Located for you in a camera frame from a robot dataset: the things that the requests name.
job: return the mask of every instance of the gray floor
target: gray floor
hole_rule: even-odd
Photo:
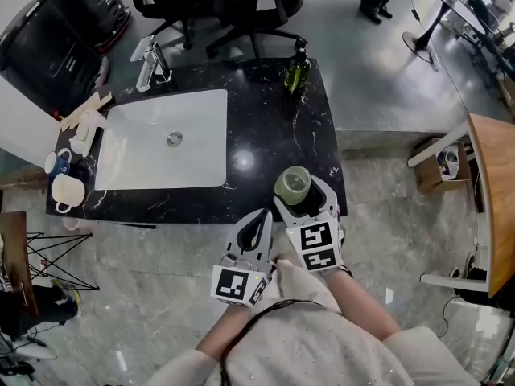
[[[13,171],[21,170],[27,166],[32,165],[21,158],[17,158],[4,149],[0,149],[0,177]]]
[[[131,0],[123,0],[128,6]],[[412,55],[402,40],[403,31],[423,33],[410,10],[411,0],[392,0],[393,20],[376,26],[356,13],[359,0],[304,0],[300,12],[283,27],[309,41],[308,55],[315,57],[323,73],[332,116],[337,129],[446,133],[465,118],[464,108],[451,79],[442,68],[435,72]],[[439,10],[438,0],[414,0],[428,27]],[[117,67],[112,79],[136,78],[140,64],[128,64],[138,40],[161,22],[142,18],[132,10],[134,21],[123,40],[109,53]],[[179,66],[208,61],[205,47],[228,29],[214,19],[198,19],[193,27],[192,50],[182,49],[180,32],[168,29],[158,41],[169,64]],[[467,42],[456,42],[450,32],[437,27],[433,40],[470,113],[500,120],[510,119],[497,100],[496,89],[487,91],[472,66]],[[262,55],[290,57],[289,39],[260,36]],[[252,47],[244,37],[220,49],[219,60],[251,58]]]
[[[393,0],[394,20],[379,27],[356,14],[359,0],[305,0],[284,27],[309,40],[318,59],[337,129],[348,131],[446,132],[465,117],[445,72],[413,57],[403,31],[422,32],[411,0]],[[414,0],[428,25],[439,4]],[[139,39],[160,24],[134,18],[124,39],[109,53],[112,80],[134,79],[140,64],[128,59]],[[159,36],[171,66],[207,61],[205,45],[226,31],[200,19],[195,47],[183,52],[181,34]],[[437,28],[434,41],[467,109],[508,120],[497,94],[484,89],[471,66],[466,43]],[[262,37],[263,54],[291,56],[291,41]],[[219,60],[252,57],[247,38],[220,50]],[[419,195],[406,168],[406,156],[346,154],[344,178],[348,217],[344,259],[356,279],[393,314],[402,328],[429,326],[442,334],[442,308],[453,293],[422,285],[421,273],[448,273],[463,265],[473,249],[476,217],[468,191]],[[4,210],[27,211],[29,229],[64,232],[59,218],[44,215],[45,197],[10,191]],[[101,291],[83,295],[82,315],[41,334],[59,354],[37,363],[43,385],[143,385],[162,364],[196,342],[224,306],[209,295],[211,267],[230,226],[166,225],[155,231],[94,224],[94,237],[64,264]],[[443,336],[462,365],[483,377],[500,351],[512,320],[499,310],[455,299],[446,309],[450,326]]]
[[[469,191],[420,195],[405,155],[351,153],[342,166],[349,201],[341,220],[344,260],[403,329],[423,325],[441,335],[443,305],[453,292],[418,278],[464,265],[478,233]],[[43,214],[44,201],[39,192],[10,191],[4,210],[26,211],[30,231],[65,232],[59,218]],[[62,265],[101,291],[83,294],[80,317],[40,335],[59,355],[37,363],[41,383],[143,385],[159,366],[194,347],[225,308],[209,297],[209,287],[229,228],[164,225],[150,231],[93,224],[94,237]],[[56,248],[52,256],[59,253]],[[447,306],[446,318],[443,341],[481,379],[512,319],[461,299]]]

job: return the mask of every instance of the white sweater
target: white sweater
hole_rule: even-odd
[[[336,302],[318,279],[287,261],[278,263],[278,271],[283,298],[314,300],[327,308],[301,303],[261,317],[229,353],[233,386],[479,384],[429,329],[399,332],[381,343],[331,310],[337,310]],[[261,300],[253,313],[277,300]],[[219,370],[204,353],[187,351],[147,386],[218,386]]]

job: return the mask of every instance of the wooden desk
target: wooden desk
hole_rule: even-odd
[[[27,312],[32,316],[38,316],[38,306],[29,273],[26,213],[24,211],[0,213],[0,233],[4,244],[4,266],[13,290],[18,294],[20,304],[26,306]]]
[[[417,166],[467,134],[476,155],[487,217],[487,279],[424,274],[420,281],[488,292],[492,297],[515,274],[515,125],[471,114],[447,136],[408,160],[408,166]]]

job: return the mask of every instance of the cardboard box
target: cardboard box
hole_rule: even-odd
[[[432,138],[424,143],[419,148],[415,149],[413,156],[425,150],[427,147],[436,143],[438,138]],[[467,154],[463,143],[454,142],[458,146],[459,169],[458,174],[452,180],[443,180],[440,174],[440,167],[433,155],[424,162],[414,167],[415,177],[417,179],[417,188],[421,193],[434,193],[441,191],[448,191],[465,187],[471,178],[470,170],[468,168]]]

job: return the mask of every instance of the table leg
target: table leg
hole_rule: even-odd
[[[434,20],[433,24],[426,30],[426,32],[417,38],[417,36],[410,31],[405,31],[402,33],[402,39],[404,40],[404,43],[406,43],[406,46],[418,57],[420,57],[422,60],[425,60],[426,62],[431,62],[431,56],[429,52],[427,51],[427,44],[429,44],[429,40],[431,40],[431,35],[433,34],[433,31],[435,30],[438,23],[440,23],[440,20],[442,19],[443,15],[446,14],[449,11],[450,7],[445,2],[442,2],[442,6],[440,7],[440,11],[438,12],[438,15],[436,16],[436,19]]]
[[[454,130],[452,130],[449,134],[443,136],[435,144],[421,151],[416,156],[413,156],[410,160],[408,160],[408,167],[417,166],[419,163],[422,163],[424,160],[427,160],[431,156],[434,156],[438,152],[445,149],[447,146],[451,145],[457,140],[460,140],[466,134],[468,134],[468,121],[464,121],[463,123],[458,125]]]
[[[452,289],[472,290],[474,292],[488,292],[488,284],[484,280],[453,279],[452,277],[439,276],[438,274],[423,274],[420,277],[421,283]]]

